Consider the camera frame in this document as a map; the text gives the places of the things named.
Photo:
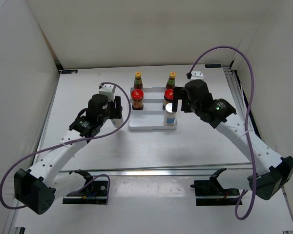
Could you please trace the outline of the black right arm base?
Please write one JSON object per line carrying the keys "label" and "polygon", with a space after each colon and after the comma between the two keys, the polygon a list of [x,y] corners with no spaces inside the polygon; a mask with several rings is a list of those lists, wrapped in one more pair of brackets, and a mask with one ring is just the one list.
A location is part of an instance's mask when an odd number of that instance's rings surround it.
{"label": "black right arm base", "polygon": [[195,192],[196,206],[235,206],[240,197],[238,189],[217,190],[209,180],[195,180],[190,187]]}

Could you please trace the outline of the tall sauce bottle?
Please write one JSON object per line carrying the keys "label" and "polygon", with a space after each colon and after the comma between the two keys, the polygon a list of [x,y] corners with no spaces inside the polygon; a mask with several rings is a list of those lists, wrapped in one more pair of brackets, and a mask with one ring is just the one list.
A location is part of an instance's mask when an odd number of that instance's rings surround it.
{"label": "tall sauce bottle", "polygon": [[142,77],[141,77],[141,72],[135,72],[135,79],[133,83],[133,88],[134,89],[143,89],[143,82],[142,82]]}
{"label": "tall sauce bottle", "polygon": [[175,79],[176,79],[176,73],[175,72],[171,72],[169,74],[167,83],[166,83],[166,89],[174,89],[175,87]]}

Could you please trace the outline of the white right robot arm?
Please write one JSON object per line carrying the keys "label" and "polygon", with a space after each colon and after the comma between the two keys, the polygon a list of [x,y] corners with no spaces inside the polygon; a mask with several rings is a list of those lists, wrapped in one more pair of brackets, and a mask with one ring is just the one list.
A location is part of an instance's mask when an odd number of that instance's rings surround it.
{"label": "white right robot arm", "polygon": [[232,142],[252,164],[249,173],[232,173],[226,168],[217,170],[209,178],[212,193],[220,195],[227,189],[244,189],[269,200],[290,180],[293,157],[283,157],[249,131],[236,109],[223,98],[214,99],[204,81],[192,80],[183,87],[175,87],[174,112],[178,101],[181,101],[181,111],[196,114]]}

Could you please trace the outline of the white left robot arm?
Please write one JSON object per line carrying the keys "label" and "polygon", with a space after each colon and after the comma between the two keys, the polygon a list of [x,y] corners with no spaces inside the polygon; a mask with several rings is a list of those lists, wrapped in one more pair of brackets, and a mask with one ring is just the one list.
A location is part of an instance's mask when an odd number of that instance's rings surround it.
{"label": "white left robot arm", "polygon": [[69,126],[57,149],[29,169],[19,169],[14,175],[15,197],[36,214],[44,214],[59,197],[71,194],[87,196],[97,190],[92,175],[78,169],[65,176],[58,173],[64,165],[101,130],[108,120],[122,119],[120,96],[110,101],[107,96],[95,94],[88,107],[81,110]]}

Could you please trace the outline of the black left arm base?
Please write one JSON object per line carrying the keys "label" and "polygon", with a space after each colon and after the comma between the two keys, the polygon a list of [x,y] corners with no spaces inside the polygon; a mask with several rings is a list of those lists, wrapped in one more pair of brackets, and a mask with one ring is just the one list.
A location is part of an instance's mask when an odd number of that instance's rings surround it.
{"label": "black left arm base", "polygon": [[74,205],[106,205],[108,202],[108,178],[94,180],[83,192],[63,197],[63,204]]}

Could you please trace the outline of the white shaker bottle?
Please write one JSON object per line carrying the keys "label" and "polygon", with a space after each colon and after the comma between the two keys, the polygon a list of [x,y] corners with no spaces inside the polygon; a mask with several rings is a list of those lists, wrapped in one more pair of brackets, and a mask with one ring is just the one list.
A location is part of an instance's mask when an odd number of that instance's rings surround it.
{"label": "white shaker bottle", "polygon": [[111,120],[111,122],[115,128],[119,128],[123,124],[124,121],[123,121],[123,118],[114,118]]}
{"label": "white shaker bottle", "polygon": [[165,106],[164,120],[165,126],[174,126],[176,124],[176,112],[172,110],[172,103]]}

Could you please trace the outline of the red-lid sauce jar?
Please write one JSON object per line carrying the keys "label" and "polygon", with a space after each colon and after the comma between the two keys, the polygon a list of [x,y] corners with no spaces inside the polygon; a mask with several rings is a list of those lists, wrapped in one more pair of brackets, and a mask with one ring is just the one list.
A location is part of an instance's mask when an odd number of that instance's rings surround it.
{"label": "red-lid sauce jar", "polygon": [[133,110],[142,110],[144,107],[143,104],[144,92],[141,89],[134,89],[131,92],[131,100],[132,100],[132,109]]}
{"label": "red-lid sauce jar", "polygon": [[173,101],[173,89],[166,89],[164,92],[163,109],[165,109],[167,104],[172,103],[172,101]]}

